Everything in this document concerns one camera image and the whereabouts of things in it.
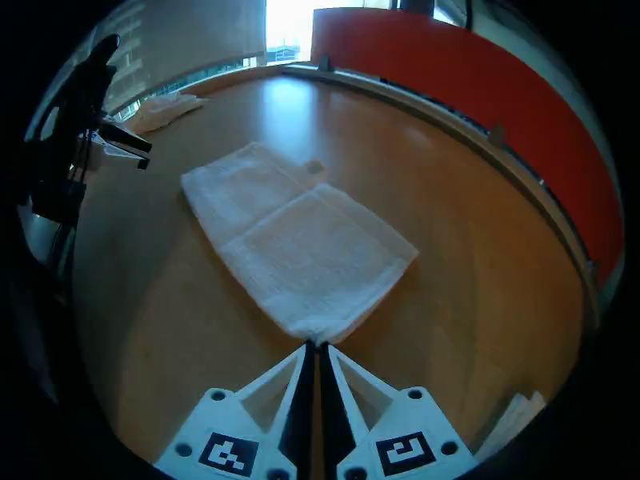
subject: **white towel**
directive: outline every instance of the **white towel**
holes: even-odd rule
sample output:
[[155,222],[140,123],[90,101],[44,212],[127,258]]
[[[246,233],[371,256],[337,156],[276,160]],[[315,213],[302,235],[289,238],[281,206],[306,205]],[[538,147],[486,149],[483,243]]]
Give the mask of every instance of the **white towel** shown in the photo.
[[338,342],[418,252],[348,195],[252,143],[182,176],[211,244],[285,332]]

